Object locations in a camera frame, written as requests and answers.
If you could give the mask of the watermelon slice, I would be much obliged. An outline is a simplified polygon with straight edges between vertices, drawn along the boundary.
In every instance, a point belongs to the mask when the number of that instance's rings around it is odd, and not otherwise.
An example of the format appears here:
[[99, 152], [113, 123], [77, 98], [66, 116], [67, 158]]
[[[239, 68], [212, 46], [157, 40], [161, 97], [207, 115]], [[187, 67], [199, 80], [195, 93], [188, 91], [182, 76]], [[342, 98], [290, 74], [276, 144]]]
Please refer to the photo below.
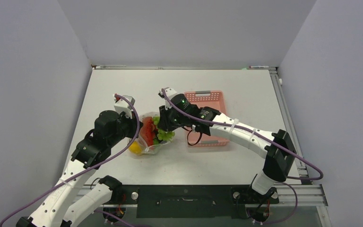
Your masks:
[[153, 127], [153, 121], [152, 117], [144, 117], [143, 121], [143, 127], [140, 129], [140, 137], [145, 141], [148, 147], [153, 146], [153, 138], [154, 138], [154, 127]]

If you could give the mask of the yellow bell pepper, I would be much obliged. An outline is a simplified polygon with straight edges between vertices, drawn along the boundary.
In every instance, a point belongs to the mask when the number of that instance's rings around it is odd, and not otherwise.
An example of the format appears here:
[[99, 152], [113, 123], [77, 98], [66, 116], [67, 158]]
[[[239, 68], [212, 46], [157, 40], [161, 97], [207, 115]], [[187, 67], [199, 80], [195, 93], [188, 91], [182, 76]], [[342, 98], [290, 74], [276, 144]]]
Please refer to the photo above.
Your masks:
[[134, 155], [142, 155], [143, 154], [143, 150], [141, 148], [141, 146], [139, 145], [138, 142], [134, 141], [128, 148], [129, 152], [134, 154]]

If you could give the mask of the pink plastic basket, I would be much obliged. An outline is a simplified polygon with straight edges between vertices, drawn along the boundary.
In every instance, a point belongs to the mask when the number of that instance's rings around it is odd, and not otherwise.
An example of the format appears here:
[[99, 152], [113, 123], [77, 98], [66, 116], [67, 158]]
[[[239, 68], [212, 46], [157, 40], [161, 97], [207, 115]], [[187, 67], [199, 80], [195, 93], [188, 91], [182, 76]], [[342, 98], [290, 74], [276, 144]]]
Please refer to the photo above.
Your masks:
[[[198, 107], [208, 106], [226, 114], [224, 94], [220, 90], [189, 91], [184, 92], [184, 95], [191, 104]], [[220, 147], [229, 144], [227, 139], [205, 134], [200, 137], [198, 132], [187, 131], [186, 139], [189, 147], [192, 147], [192, 144], [194, 144], [194, 147]]]

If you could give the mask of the green grapes bunch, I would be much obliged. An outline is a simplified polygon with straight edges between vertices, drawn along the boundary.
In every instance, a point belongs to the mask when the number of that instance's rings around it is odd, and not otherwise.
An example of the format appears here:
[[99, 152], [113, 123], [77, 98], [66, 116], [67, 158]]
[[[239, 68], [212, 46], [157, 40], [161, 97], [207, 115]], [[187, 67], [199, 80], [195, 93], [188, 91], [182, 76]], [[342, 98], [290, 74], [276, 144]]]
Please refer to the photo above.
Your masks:
[[164, 130], [158, 128], [159, 120], [160, 120], [159, 116], [152, 117], [153, 127], [154, 127], [154, 130], [153, 130], [153, 133], [154, 133], [153, 143], [154, 143], [154, 145], [159, 145], [159, 144], [162, 144], [164, 142], [170, 142], [175, 137], [175, 132], [173, 132], [173, 131], [164, 131]]

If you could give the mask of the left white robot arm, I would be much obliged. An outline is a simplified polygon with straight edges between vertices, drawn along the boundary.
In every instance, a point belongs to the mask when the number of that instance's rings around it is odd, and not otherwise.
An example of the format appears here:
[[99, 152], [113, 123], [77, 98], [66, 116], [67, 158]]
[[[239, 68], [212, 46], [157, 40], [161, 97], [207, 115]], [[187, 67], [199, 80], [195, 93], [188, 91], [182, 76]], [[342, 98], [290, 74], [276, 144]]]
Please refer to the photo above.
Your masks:
[[111, 155], [112, 148], [124, 138], [134, 139], [142, 123], [133, 110], [99, 114], [94, 128], [76, 145], [57, 184], [45, 195], [42, 204], [28, 217], [21, 217], [17, 227], [60, 227], [70, 225], [65, 214], [78, 191]]

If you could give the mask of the clear zip top bag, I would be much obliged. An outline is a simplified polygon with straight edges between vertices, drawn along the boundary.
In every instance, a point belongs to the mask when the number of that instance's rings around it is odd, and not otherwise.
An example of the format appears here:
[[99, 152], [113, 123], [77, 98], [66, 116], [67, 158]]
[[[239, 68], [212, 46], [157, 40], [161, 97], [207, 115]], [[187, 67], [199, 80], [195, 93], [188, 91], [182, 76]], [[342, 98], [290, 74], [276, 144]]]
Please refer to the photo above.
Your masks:
[[128, 151], [135, 156], [154, 155], [159, 149], [171, 143], [175, 137], [174, 131], [159, 129], [160, 114], [149, 112], [139, 116], [142, 122], [138, 137], [129, 146]]

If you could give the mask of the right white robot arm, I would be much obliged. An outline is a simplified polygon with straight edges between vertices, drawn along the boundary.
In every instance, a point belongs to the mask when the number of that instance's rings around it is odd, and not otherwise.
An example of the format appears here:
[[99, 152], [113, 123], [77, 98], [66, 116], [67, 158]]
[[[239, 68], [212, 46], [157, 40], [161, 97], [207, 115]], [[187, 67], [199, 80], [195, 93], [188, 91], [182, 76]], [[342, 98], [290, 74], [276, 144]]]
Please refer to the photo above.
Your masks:
[[159, 92], [165, 104], [159, 107], [158, 128], [166, 132], [188, 128], [200, 135], [227, 139], [241, 145], [265, 160], [262, 170], [254, 177], [248, 196], [261, 202], [277, 182], [285, 182], [296, 157], [290, 135], [253, 128], [238, 119], [211, 107], [191, 104], [186, 96], [170, 88]]

